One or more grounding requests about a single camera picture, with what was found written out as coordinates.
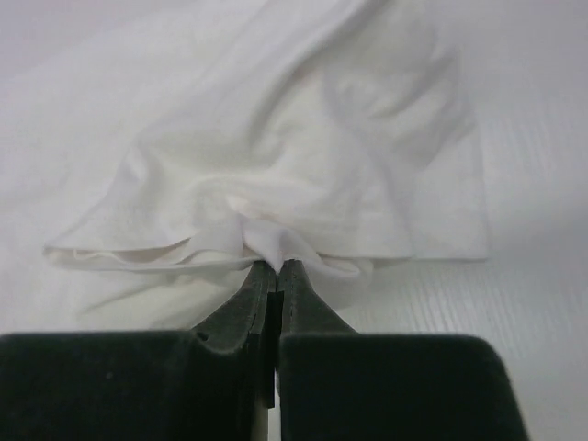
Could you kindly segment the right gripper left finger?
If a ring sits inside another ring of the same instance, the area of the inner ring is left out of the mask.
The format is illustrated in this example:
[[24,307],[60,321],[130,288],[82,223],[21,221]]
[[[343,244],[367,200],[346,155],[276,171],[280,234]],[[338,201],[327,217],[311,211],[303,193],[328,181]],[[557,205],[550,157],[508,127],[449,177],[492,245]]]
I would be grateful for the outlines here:
[[264,440],[274,404],[266,331],[275,272],[188,330],[7,334],[4,440]]

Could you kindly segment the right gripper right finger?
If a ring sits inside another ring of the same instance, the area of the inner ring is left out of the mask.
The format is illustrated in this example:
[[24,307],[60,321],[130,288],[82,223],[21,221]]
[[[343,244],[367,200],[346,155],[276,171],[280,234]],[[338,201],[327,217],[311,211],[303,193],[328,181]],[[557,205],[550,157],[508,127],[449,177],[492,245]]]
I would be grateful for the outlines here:
[[504,363],[485,340],[359,333],[298,261],[283,266],[277,286],[283,439],[528,439]]

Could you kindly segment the white t shirt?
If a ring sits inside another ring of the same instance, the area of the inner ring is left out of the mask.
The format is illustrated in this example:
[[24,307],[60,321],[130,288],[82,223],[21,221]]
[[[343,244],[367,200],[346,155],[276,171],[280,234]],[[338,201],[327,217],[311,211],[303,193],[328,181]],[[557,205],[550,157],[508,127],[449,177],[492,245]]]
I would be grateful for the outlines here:
[[488,252],[481,148],[430,1],[202,1],[110,43],[138,107],[106,195],[44,247],[94,271],[305,264],[352,291]]

